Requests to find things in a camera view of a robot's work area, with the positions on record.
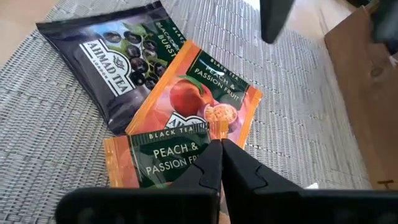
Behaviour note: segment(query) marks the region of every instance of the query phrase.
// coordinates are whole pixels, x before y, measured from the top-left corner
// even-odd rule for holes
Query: ahmad tea packet
[[[185,42],[160,1],[100,16],[38,23],[110,130],[123,133]]]
[[[126,129],[139,134],[227,120],[243,148],[262,93],[187,41]]]

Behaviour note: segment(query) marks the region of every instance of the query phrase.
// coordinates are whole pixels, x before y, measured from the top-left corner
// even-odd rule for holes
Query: gray woven mat
[[[146,1],[61,0],[47,19],[111,12]],[[241,0],[168,0],[188,39],[260,89],[246,150],[302,187],[365,189],[369,182],[324,43],[285,30],[260,39],[259,12]],[[0,70],[0,222],[53,222],[65,193],[107,186],[95,105],[34,31]]]

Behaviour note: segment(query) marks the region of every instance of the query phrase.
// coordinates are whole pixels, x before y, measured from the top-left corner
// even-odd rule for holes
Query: peach
[[[150,110],[145,119],[147,121],[151,121],[150,125],[141,125],[137,127],[133,134],[142,134],[148,133],[151,131],[158,131],[165,128],[167,121],[169,120],[169,116],[161,111]]]
[[[170,103],[174,110],[184,117],[197,115],[206,104],[213,105],[214,99],[209,88],[199,83],[183,79],[178,81],[170,91]]]

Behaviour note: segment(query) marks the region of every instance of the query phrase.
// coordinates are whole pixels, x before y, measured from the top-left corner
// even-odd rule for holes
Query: orange tea sachet
[[[227,121],[198,123],[104,140],[111,187],[165,187],[188,169]]]
[[[262,93],[187,41],[142,104],[127,134],[227,120],[243,148]]]

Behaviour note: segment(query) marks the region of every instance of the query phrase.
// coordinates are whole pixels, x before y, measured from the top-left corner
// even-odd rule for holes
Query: dark purple tea packet
[[[114,134],[124,132],[185,42],[160,1],[36,25]]]

